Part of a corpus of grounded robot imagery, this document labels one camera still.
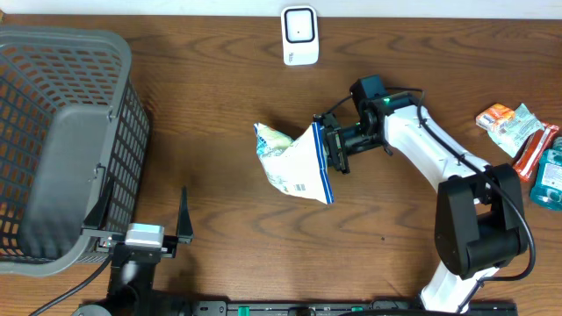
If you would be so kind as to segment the blue mouthwash bottle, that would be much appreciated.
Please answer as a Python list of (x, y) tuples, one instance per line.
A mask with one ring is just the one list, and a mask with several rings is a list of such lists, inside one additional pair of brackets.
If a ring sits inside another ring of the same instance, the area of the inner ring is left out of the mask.
[(537, 179), (530, 191), (530, 199), (537, 205), (560, 212), (561, 190), (561, 138), (557, 137), (552, 148), (545, 150), (539, 160)]

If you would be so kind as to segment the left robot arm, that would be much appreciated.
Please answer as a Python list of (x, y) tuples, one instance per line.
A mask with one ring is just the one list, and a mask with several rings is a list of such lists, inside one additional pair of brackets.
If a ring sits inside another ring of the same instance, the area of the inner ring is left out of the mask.
[(187, 189), (182, 188), (177, 229), (164, 233), (157, 225), (132, 223), (125, 233), (106, 232), (115, 181), (110, 179), (83, 222), (83, 232), (110, 241), (108, 258), (110, 281), (105, 298), (80, 305), (75, 315), (191, 315), (191, 303), (178, 296), (153, 288), (155, 270), (163, 258), (176, 256), (177, 246), (191, 243), (194, 234), (189, 215)]

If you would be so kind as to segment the light teal snack packet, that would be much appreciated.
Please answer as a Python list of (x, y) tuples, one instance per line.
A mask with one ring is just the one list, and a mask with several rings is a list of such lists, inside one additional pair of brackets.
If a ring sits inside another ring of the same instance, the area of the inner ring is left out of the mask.
[(529, 111), (526, 104), (520, 104), (515, 110), (514, 119), (495, 132), (488, 132), (488, 136), (511, 158), (515, 158), (526, 140), (543, 129), (543, 124)]

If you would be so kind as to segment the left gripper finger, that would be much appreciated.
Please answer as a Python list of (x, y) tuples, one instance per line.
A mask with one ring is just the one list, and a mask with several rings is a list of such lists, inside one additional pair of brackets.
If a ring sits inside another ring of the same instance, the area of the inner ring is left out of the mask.
[(109, 178), (102, 194), (83, 222), (83, 229), (101, 230), (106, 222), (112, 201), (114, 179)]
[(188, 208), (187, 188), (185, 186), (181, 191), (176, 236), (178, 238), (178, 242), (183, 244), (190, 244), (194, 237)]

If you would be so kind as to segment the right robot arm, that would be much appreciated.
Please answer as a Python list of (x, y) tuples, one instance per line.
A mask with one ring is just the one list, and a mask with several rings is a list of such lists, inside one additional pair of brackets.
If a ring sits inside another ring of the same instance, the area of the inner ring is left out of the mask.
[(400, 151), (437, 194), (434, 240), (440, 263), (412, 311), (462, 315), (491, 282), (514, 282), (534, 269), (537, 249), (524, 217), (519, 177), (471, 154), (433, 120), (422, 89), (386, 87), (378, 75), (349, 88), (358, 121), (343, 127), (333, 110), (313, 119), (321, 167), (349, 173), (349, 157), (381, 147)]

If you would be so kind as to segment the red orange snack bar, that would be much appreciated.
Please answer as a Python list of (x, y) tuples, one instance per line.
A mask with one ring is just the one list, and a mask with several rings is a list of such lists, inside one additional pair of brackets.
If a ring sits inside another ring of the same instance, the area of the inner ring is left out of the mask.
[(542, 123), (543, 128), (536, 130), (526, 141), (519, 159), (513, 165), (521, 181), (527, 183), (538, 165), (543, 152), (550, 146), (560, 127)]

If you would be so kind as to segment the large yellow snack bag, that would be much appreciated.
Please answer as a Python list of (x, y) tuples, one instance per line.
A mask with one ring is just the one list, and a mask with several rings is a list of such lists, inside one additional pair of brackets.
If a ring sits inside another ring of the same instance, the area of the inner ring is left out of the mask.
[(286, 195), (334, 202), (319, 123), (311, 123), (296, 140), (262, 123), (255, 123), (254, 131), (256, 154), (271, 185)]

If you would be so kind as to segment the small orange snack packet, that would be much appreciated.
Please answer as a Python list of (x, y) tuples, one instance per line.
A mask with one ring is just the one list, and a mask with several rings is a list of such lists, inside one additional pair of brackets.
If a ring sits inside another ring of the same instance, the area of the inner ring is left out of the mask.
[(488, 132), (496, 132), (515, 118), (515, 111), (503, 104), (494, 104), (476, 118), (477, 126)]

